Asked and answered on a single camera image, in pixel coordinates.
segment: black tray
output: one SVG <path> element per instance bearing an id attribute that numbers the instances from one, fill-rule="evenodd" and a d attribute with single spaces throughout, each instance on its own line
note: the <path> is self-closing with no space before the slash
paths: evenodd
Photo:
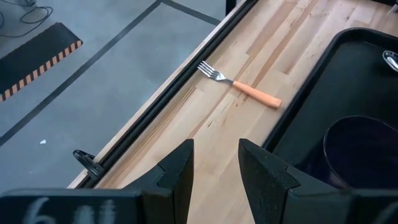
<path id="1" fill-rule="evenodd" d="M 366 115 L 398 129 L 398 73 L 382 59 L 398 38 L 371 29 L 335 36 L 263 147 L 296 166 L 337 119 Z"/>

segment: black mat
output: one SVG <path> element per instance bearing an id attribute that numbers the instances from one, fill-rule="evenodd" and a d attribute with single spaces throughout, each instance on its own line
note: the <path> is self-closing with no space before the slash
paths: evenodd
<path id="1" fill-rule="evenodd" d="M 0 59 L 0 101 L 11 97 L 82 43 L 62 23 L 56 23 Z"/>
<path id="2" fill-rule="evenodd" d="M 338 34 L 264 143 L 297 165 L 344 116 L 362 114 L 398 128 L 398 73 L 382 59 L 398 38 L 375 30 Z"/>

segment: cable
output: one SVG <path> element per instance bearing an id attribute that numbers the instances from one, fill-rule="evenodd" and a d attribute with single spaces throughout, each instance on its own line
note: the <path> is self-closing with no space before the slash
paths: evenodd
<path id="1" fill-rule="evenodd" d="M 14 2 L 9 2 L 9 1 L 5 1 L 5 0 L 0 0 L 0 2 L 4 2 L 7 4 L 12 4 L 15 6 L 22 6 L 22 7 L 28 7 L 28 8 L 32 8 L 32 10 L 30 10 L 29 12 L 25 13 L 19 20 L 21 23 L 23 24 L 37 24 L 35 27 L 31 28 L 31 30 L 28 30 L 26 33 L 21 34 L 21 35 L 6 35 L 6 34 L 0 34 L 0 37 L 10 37 L 10 38 L 17 38 L 17 37 L 23 37 L 25 35 L 27 35 L 28 33 L 32 32 L 33 30 L 35 30 L 36 28 L 38 28 L 40 25 L 43 24 L 43 22 L 51 16 L 52 12 L 53 12 L 53 8 L 50 6 L 28 6 L 28 5 L 24 5 L 24 4 L 18 4 L 18 3 L 14 3 Z M 26 16 L 28 16 L 30 13 L 33 13 L 35 10 L 38 9 L 43 9 L 46 11 L 46 15 L 34 22 L 29 22 L 29 21 L 24 21 L 24 18 Z M 4 15 L 2 12 L 0 12 L 0 18 L 1 18 L 1 23 L 0 23 L 0 29 L 4 27 Z"/>

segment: wood grain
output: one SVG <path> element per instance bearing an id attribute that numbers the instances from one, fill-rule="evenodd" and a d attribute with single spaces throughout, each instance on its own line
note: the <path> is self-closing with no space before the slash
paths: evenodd
<path id="1" fill-rule="evenodd" d="M 387 15 L 389 10 L 364 0 L 260 0 L 207 62 L 228 78 L 281 99 L 282 106 L 273 110 L 197 73 L 96 187 L 124 187 L 193 138 L 188 222 L 253 223 L 239 173 L 238 139 L 265 141 L 338 32 L 361 26 L 398 35 L 398 15 Z"/>

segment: fork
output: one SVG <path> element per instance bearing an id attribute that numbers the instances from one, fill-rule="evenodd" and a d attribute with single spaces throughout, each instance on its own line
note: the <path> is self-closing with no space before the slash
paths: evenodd
<path id="1" fill-rule="evenodd" d="M 218 82 L 224 81 L 233 87 L 241 90 L 245 94 L 253 97 L 254 99 L 260 101 L 261 103 L 264 103 L 265 105 L 268 105 L 273 108 L 279 108 L 280 104 L 282 104 L 282 100 L 275 98 L 273 96 L 270 96 L 268 94 L 265 94 L 259 90 L 256 90 L 255 88 L 245 85 L 243 83 L 230 80 L 229 78 L 226 78 L 221 72 L 215 70 L 213 67 L 211 67 L 209 64 L 207 64 L 205 61 L 202 61 L 198 69 L 203 72 L 208 78 L 211 78 L 213 80 L 216 80 Z"/>

